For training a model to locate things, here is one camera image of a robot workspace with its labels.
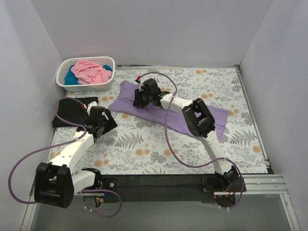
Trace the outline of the purple t-shirt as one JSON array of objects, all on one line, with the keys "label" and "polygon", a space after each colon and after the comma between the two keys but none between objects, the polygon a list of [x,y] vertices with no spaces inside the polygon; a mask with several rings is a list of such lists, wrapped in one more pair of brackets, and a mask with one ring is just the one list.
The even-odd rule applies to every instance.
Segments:
[{"label": "purple t-shirt", "polygon": [[[139,87],[137,84],[123,81],[120,83],[120,93],[116,100],[109,106],[110,111],[128,113],[145,120],[164,125],[167,111],[150,104],[145,108],[133,106],[135,99],[135,90]],[[223,133],[226,128],[229,111],[213,106],[208,106],[209,111],[215,119],[215,131],[219,141],[222,141]],[[182,134],[193,136],[185,122],[183,115],[169,111],[167,117],[167,127]]]}]

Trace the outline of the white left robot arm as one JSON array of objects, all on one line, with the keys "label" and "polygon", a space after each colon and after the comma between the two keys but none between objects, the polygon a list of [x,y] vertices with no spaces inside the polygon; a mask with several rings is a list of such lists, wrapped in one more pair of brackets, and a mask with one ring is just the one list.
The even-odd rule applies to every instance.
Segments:
[{"label": "white left robot arm", "polygon": [[74,142],[48,163],[36,169],[34,200],[37,203],[67,208],[76,193],[84,189],[98,192],[102,188],[100,171],[85,168],[74,174],[74,168],[83,154],[104,134],[115,129],[117,123],[109,109],[91,106],[84,128],[77,128]]}]

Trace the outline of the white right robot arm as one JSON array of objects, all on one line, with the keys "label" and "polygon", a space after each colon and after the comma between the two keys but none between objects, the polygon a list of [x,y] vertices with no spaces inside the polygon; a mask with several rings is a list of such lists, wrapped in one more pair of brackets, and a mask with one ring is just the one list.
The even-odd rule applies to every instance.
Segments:
[{"label": "white right robot arm", "polygon": [[139,88],[135,90],[135,101],[133,103],[135,107],[141,108],[152,103],[154,106],[166,110],[164,130],[168,146],[171,145],[167,135],[167,119],[169,111],[173,111],[183,115],[189,132],[203,144],[211,159],[206,164],[191,166],[182,162],[172,151],[178,162],[190,168],[202,168],[213,164],[218,187],[221,190],[231,190],[238,178],[241,182],[241,189],[244,188],[244,179],[238,167],[224,154],[216,134],[215,119],[202,99],[186,100],[168,91],[161,91],[153,78],[141,81],[141,76],[139,76],[136,82]]}]

